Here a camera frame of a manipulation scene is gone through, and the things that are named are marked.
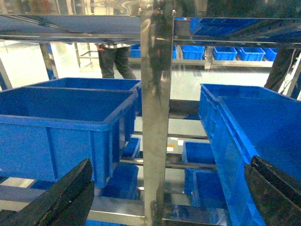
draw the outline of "plastic crate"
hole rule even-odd
[[[227,204],[216,170],[199,170],[193,173],[191,205],[206,209],[226,209]]]
[[[277,56],[277,52],[278,49],[277,48],[265,48],[265,57],[269,60],[269,61],[274,61],[276,56]]]
[[[31,87],[53,87],[58,89],[97,89],[138,92],[137,113],[142,107],[141,81],[132,79],[90,79],[90,78],[63,78],[30,85]]]
[[[105,187],[136,99],[136,93],[81,89],[0,92],[0,176],[57,181],[90,158],[95,185]]]
[[[227,34],[256,23],[258,19],[191,18],[190,32],[197,36],[223,37]]]
[[[141,50],[140,50],[139,44],[131,46],[130,57],[141,58]],[[177,58],[177,50],[176,50],[176,46],[173,46],[173,59],[176,59],[176,58]]]
[[[173,59],[177,58],[177,48],[176,46],[173,46]]]
[[[233,226],[264,226],[244,165],[257,155],[301,181],[301,102],[223,97],[219,112],[212,149]]]
[[[132,58],[141,58],[140,44],[131,46],[130,57],[132,57]]]
[[[102,196],[134,200],[137,192],[138,170],[137,166],[118,165],[113,177],[103,189]]]
[[[204,46],[182,46],[183,58],[191,60],[202,60],[205,47]]]
[[[216,130],[219,97],[265,98],[274,100],[294,100],[277,92],[256,86],[235,86],[201,84],[199,116],[210,141]]]
[[[140,142],[140,138],[132,137],[127,146],[125,147],[122,157],[140,158]]]
[[[243,61],[262,61],[265,55],[262,48],[237,48],[237,52]]]
[[[213,56],[215,60],[235,60],[237,51],[234,47],[214,47]]]
[[[207,221],[212,225],[225,222],[225,217],[229,218],[229,212],[217,171],[194,172],[193,183],[191,206],[199,207],[206,212]]]
[[[182,161],[184,163],[215,164],[210,143],[184,142]],[[193,191],[193,173],[201,169],[185,168],[184,192],[191,195]]]

